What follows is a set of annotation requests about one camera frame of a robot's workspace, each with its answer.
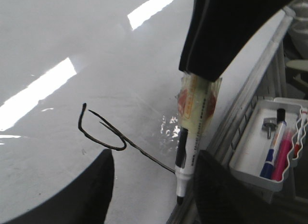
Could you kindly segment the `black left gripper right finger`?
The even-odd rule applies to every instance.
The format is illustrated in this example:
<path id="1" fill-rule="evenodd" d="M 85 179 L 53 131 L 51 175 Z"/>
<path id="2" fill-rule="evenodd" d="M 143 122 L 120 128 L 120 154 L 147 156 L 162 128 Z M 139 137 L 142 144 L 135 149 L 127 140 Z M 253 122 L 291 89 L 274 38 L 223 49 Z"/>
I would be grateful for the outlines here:
<path id="1" fill-rule="evenodd" d="M 194 0 L 179 71 L 216 81 L 250 38 L 293 0 Z"/>

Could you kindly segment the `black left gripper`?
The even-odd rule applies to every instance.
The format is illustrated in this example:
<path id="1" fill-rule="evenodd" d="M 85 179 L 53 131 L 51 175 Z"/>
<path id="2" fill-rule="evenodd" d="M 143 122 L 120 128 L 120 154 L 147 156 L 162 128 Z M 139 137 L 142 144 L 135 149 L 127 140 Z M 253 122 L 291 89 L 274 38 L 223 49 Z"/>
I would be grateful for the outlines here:
<path id="1" fill-rule="evenodd" d="M 197 158 L 193 195 L 203 224 L 307 223 L 262 200 L 206 150 Z"/>

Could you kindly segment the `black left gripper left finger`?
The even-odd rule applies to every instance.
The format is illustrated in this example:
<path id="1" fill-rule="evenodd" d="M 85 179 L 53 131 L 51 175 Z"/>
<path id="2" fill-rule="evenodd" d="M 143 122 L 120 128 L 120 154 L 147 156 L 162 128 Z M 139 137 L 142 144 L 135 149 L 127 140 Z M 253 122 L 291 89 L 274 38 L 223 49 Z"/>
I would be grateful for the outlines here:
<path id="1" fill-rule="evenodd" d="M 74 180 L 35 181 L 22 176 L 1 179 L 2 224 L 103 224 L 113 196 L 115 164 L 111 150 L 103 150 Z"/>

